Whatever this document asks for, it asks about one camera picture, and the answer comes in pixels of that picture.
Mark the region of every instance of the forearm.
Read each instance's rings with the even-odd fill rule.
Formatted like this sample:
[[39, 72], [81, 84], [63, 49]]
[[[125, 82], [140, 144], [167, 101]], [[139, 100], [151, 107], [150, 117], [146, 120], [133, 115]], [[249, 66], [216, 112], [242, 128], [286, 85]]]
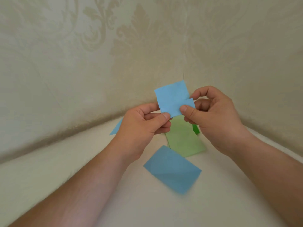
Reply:
[[16, 220], [19, 226], [93, 226], [129, 162], [110, 144], [64, 185]]
[[230, 157], [290, 226], [303, 226], [303, 164], [254, 136]]

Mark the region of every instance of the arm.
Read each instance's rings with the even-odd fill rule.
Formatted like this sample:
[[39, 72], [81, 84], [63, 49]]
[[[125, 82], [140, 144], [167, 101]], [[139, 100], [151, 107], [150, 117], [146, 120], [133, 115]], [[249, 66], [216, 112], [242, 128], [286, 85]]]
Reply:
[[214, 147], [229, 156], [283, 219], [303, 226], [303, 164], [252, 135], [230, 98], [214, 87], [197, 89], [196, 109], [181, 106], [184, 120], [200, 126]]
[[93, 226], [128, 165], [141, 156], [154, 134], [169, 132], [170, 115], [150, 113], [158, 109], [150, 103], [129, 110], [103, 151], [10, 227]]

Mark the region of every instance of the hand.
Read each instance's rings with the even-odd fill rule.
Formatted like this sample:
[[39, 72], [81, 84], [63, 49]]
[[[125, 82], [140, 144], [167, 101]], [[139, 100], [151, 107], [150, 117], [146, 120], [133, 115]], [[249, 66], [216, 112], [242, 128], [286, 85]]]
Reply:
[[112, 142], [120, 144], [119, 149], [130, 159], [137, 160], [155, 134], [170, 131], [170, 114], [152, 113], [160, 110], [157, 103], [143, 104], [128, 110], [118, 133]]
[[212, 86], [201, 87], [190, 96], [195, 108], [180, 107], [184, 120], [200, 126], [201, 132], [225, 155], [230, 156], [251, 133], [241, 123], [232, 100]]

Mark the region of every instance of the fingernail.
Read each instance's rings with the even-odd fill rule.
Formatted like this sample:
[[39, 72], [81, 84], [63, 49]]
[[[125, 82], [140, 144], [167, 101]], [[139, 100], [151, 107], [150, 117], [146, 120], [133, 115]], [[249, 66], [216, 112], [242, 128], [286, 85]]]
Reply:
[[169, 119], [169, 118], [170, 118], [170, 114], [167, 113], [167, 112], [164, 112], [163, 115], [164, 115], [164, 117], [165, 117], [166, 119]]
[[181, 113], [185, 113], [186, 109], [187, 109], [187, 107], [186, 107], [185, 105], [182, 105], [182, 106], [180, 107]]

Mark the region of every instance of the beige wall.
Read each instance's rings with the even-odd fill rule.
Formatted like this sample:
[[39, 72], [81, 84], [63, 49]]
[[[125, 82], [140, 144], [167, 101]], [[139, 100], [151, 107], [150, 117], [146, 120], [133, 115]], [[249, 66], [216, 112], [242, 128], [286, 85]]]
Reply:
[[302, 149], [303, 0], [0, 0], [0, 158], [184, 79]]

